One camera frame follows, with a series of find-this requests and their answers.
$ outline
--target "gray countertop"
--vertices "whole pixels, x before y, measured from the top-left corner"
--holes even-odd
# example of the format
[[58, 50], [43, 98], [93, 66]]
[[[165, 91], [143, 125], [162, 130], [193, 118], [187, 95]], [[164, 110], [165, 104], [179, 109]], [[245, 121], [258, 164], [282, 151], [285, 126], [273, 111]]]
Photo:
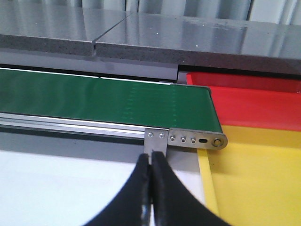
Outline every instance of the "gray countertop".
[[301, 74], [297, 25], [8, 0], [0, 15], [2, 49]]

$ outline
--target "white surface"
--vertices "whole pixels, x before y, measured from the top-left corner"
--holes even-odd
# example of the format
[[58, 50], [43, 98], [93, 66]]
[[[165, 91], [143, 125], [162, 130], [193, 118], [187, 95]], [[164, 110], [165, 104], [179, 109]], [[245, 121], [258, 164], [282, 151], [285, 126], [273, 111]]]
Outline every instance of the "white surface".
[[[70, 148], [74, 155], [98, 149], [100, 157], [110, 159], [106, 148], [114, 153], [118, 145], [121, 144], [0, 132], [0, 225], [76, 226], [89, 221], [126, 182], [139, 153], [128, 152], [134, 162], [129, 161], [129, 156], [123, 162], [45, 153], [53, 150], [58, 154], [61, 148], [60, 155], [67, 150], [70, 156]], [[135, 147], [122, 145], [125, 152], [128, 147]], [[195, 153], [169, 152], [170, 164], [180, 180], [204, 201], [195, 160]]]

